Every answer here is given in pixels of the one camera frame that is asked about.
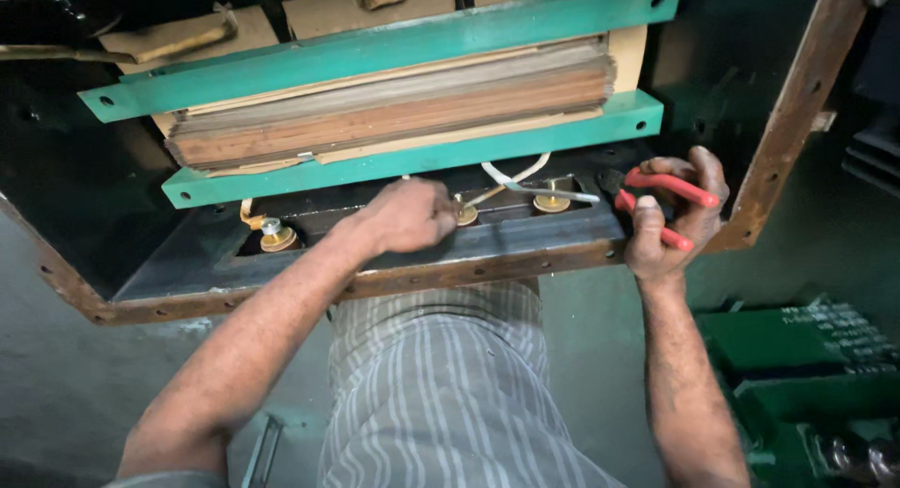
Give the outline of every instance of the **forearm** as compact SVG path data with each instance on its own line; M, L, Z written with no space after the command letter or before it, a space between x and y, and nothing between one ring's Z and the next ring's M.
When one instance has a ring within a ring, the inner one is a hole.
M648 413L678 486L749 486L740 441L703 339L685 302L683 276L638 282L644 306Z
M249 420L322 312L375 255L359 216L245 301L151 403L129 435L119 476L162 468L225 471L224 447Z

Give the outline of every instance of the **brass terminal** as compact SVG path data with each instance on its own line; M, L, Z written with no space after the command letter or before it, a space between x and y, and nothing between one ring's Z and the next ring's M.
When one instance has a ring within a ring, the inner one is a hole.
M259 246L267 253L296 249L300 246L297 233L290 227L282 226L278 218L264 218L260 229L263 230L263 238L259 241Z
M469 226L478 219L478 209L474 205L466 205L463 195L454 195L456 200L456 226Z
M556 181L547 181L547 189L555 190ZM556 196L534 196L534 207L542 212L555 214L568 209L571 200L568 198L557 198Z

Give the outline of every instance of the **green metal equipment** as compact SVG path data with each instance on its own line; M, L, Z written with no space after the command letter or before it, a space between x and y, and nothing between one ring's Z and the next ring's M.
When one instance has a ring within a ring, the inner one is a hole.
M900 443L900 350L859 312L825 304L697 322L759 485L900 480L890 459Z
M401 68L671 20L679 0L514 0L369 30L273 45L120 77L79 92L104 121L171 112L306 83ZM179 209L281 195L405 173L540 154L659 134L662 104L620 92L604 115L548 128L267 173L206 178L182 169L163 191Z

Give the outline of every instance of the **gray floor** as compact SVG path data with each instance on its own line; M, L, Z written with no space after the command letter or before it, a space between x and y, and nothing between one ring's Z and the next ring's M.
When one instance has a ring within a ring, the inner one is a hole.
M839 164L839 149L807 149L757 247L692 265L692 307L713 310L728 298L777 305L814 285L856 303L897 338L900 201L843 175ZM0 474L33 467L73 476L47 484L55 486L107 480L129 427L217 320L96 328L42 283L33 248L3 217L0 240ZM547 275L541 292L551 392L576 445L630 485L662 486L627 270ZM330 401L329 340L320 324L265 404L287 424L271 486L315 480ZM232 445L234 484L262 422Z

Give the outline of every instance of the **hand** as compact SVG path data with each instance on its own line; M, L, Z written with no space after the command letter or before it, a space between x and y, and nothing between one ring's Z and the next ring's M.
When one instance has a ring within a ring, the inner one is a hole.
M624 262L635 273L639 285L681 284L684 268L722 227L719 212L728 198L722 164L703 147L691 148L689 160L690 162L677 158L650 159L641 163L641 173L668 173L696 183L718 196L719 205L707 208L695 203L682 203L669 228L694 242L694 249L684 252L669 248L660 241L660 232L666 219L656 199L649 195L638 198L633 216L635 237L625 250Z
M430 248L456 229L446 186L415 177L388 185L354 217L374 242L375 255Z

